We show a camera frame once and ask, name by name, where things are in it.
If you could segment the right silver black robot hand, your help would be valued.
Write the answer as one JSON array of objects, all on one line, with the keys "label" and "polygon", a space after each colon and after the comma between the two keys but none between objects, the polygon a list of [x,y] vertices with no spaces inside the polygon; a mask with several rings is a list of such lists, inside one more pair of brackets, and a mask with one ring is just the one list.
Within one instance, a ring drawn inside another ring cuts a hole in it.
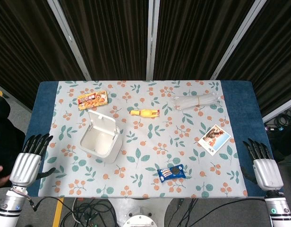
[{"label": "right silver black robot hand", "polygon": [[252,162],[254,175],[250,175],[245,167],[241,167],[243,176],[259,186],[263,191],[279,191],[283,187],[280,170],[268,147],[252,139],[243,141]]}]

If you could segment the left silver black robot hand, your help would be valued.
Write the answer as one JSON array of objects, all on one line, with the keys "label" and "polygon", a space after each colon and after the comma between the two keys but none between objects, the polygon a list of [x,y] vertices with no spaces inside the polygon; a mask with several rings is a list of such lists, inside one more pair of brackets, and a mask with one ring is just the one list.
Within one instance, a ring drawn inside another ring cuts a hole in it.
[{"label": "left silver black robot hand", "polygon": [[9,180],[12,185],[20,188],[27,188],[36,180],[50,176],[56,168],[46,172],[39,172],[42,159],[53,136],[32,135],[25,142],[22,151],[18,154]]}]

